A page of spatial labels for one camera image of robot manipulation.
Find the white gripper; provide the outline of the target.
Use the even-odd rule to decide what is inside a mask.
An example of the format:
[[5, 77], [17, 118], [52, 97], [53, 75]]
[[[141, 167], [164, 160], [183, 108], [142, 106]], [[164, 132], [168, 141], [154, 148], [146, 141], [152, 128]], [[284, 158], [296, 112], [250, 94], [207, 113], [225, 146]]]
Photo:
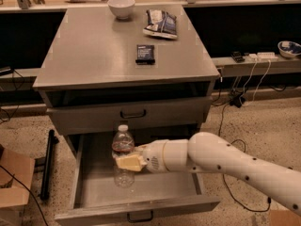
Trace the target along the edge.
[[186, 170], [188, 140], [155, 140], [135, 147], [136, 152], [116, 158], [117, 166], [123, 170], [141, 171], [145, 166], [152, 173]]

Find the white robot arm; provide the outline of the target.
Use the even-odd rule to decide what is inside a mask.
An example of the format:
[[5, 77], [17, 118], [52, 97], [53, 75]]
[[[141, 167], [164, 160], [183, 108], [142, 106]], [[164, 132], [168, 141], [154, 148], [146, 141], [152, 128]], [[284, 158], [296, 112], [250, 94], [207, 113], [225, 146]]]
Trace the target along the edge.
[[189, 139], [155, 140], [116, 158], [124, 170], [223, 173], [253, 186], [301, 216], [301, 172], [244, 153], [225, 139], [199, 132]]

